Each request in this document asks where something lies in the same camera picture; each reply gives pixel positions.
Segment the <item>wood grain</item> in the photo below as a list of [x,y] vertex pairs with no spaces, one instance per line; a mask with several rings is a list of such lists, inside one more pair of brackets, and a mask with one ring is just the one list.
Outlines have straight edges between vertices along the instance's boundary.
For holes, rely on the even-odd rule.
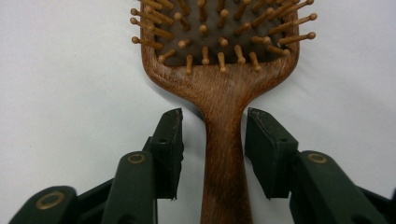
[[[297,19],[297,13],[284,22]],[[142,38],[153,40],[141,30]],[[298,27],[285,37],[298,35]],[[142,46],[142,60],[148,77],[167,91],[196,104],[205,118],[206,152],[202,224],[253,223],[241,144],[240,125],[244,109],[253,99],[285,80],[297,64],[299,43],[288,45],[290,55],[254,66],[226,64],[195,65],[191,75],[183,66],[168,66],[158,61],[155,50]]]

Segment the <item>white background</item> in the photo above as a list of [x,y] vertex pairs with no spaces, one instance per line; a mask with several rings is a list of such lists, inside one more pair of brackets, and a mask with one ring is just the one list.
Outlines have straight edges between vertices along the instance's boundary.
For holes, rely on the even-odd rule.
[[[141,150],[161,114],[182,107],[185,160],[177,201],[161,224],[199,223],[205,125],[195,107],[146,76],[132,0],[0,0],[0,223],[32,195],[66,185],[78,194]],[[294,73],[249,106],[270,112],[300,150],[332,156],[359,186],[396,187],[396,2],[324,1],[300,16],[317,38]],[[242,133],[245,132],[246,113]],[[288,200],[267,201],[246,162],[255,223],[291,223]]]

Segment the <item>brush bristle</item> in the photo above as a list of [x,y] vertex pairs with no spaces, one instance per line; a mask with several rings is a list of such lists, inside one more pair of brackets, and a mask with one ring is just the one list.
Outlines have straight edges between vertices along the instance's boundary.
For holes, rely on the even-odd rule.
[[284,33],[317,14],[296,21],[283,22],[283,18],[301,7],[312,5],[314,0],[139,0],[143,12],[132,9],[131,19],[149,32],[154,40],[134,43],[155,48],[159,62],[172,66],[219,64],[220,72],[226,63],[252,63],[260,71],[261,62],[287,57],[288,44],[315,38],[315,33],[288,36]]

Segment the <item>wooden hairbrush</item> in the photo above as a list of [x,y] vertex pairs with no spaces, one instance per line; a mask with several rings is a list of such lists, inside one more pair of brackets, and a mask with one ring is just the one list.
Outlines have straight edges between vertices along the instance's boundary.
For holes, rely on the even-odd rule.
[[196,104],[205,118],[201,223],[253,223],[240,136],[253,99],[285,80],[297,64],[297,10],[314,0],[139,0],[134,43],[157,85]]

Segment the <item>brown handle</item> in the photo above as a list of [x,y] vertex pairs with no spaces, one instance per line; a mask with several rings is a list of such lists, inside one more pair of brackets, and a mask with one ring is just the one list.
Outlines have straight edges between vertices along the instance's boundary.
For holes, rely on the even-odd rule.
[[240,136],[242,111],[218,111],[205,115],[201,224],[253,223]]

